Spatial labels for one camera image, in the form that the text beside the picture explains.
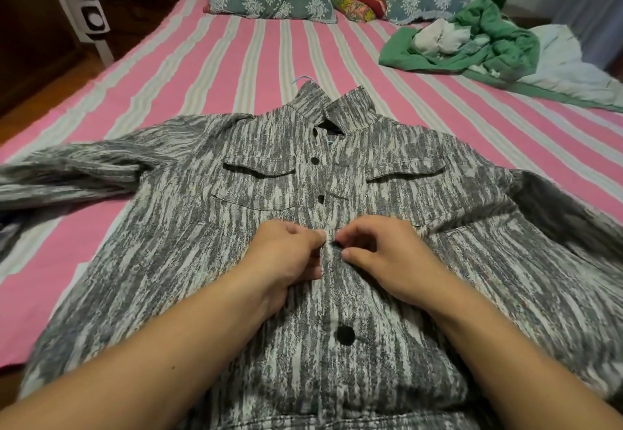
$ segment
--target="forearm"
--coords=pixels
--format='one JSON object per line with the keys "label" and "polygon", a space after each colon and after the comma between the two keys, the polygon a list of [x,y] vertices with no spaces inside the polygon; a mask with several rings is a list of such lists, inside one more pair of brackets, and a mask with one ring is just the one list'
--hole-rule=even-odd
{"label": "forearm", "polygon": [[261,326],[264,304],[246,290],[230,271],[1,413],[0,428],[173,427]]}
{"label": "forearm", "polygon": [[453,283],[430,311],[506,428],[621,429],[623,418],[547,356],[482,294]]}

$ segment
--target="pocket flap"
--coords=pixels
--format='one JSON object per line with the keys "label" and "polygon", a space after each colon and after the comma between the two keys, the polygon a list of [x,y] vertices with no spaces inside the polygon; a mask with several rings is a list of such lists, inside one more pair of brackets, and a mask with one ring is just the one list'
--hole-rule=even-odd
{"label": "pocket flap", "polygon": [[424,176],[441,171],[446,166],[440,156],[428,156],[424,158],[408,158],[372,166],[366,170],[366,181],[390,176],[391,174],[407,174]]}
{"label": "pocket flap", "polygon": [[256,156],[232,155],[226,156],[223,163],[228,166],[245,167],[264,176],[277,177],[295,170],[296,162],[291,158],[258,158]]}

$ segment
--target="gray patterned shirt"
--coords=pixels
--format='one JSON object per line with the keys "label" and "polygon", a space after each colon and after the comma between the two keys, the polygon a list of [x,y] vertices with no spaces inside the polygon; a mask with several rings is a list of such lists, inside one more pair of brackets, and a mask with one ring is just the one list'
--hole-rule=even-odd
{"label": "gray patterned shirt", "polygon": [[[177,117],[0,167],[9,237],[31,209],[134,194],[39,338],[22,395],[135,332],[242,256],[260,222],[408,219],[441,260],[603,397],[623,380],[623,229],[527,171],[379,115],[359,87],[307,82],[263,116]],[[476,429],[495,425],[430,317],[347,265],[291,288],[180,428]]]}

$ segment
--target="bed mattress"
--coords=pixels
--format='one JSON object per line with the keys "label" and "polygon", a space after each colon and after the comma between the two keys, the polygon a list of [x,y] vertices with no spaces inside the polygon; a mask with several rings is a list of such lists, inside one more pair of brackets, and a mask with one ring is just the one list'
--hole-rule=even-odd
{"label": "bed mattress", "polygon": [[[623,115],[503,92],[463,76],[377,64],[388,22],[248,20],[181,0],[123,59],[0,148],[0,161],[116,138],[176,115],[260,115],[306,75],[332,98],[364,86],[378,112],[456,135],[500,166],[529,169],[623,222]],[[37,212],[0,263],[0,366],[23,363],[129,199]]]}

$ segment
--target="shirt collar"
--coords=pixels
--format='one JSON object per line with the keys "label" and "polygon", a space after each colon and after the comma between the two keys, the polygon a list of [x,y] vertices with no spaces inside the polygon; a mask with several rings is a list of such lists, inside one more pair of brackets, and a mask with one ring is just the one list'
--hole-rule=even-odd
{"label": "shirt collar", "polygon": [[366,129],[380,118],[366,89],[359,86],[339,99],[329,96],[314,81],[307,81],[289,103],[314,126],[329,120],[345,135]]}

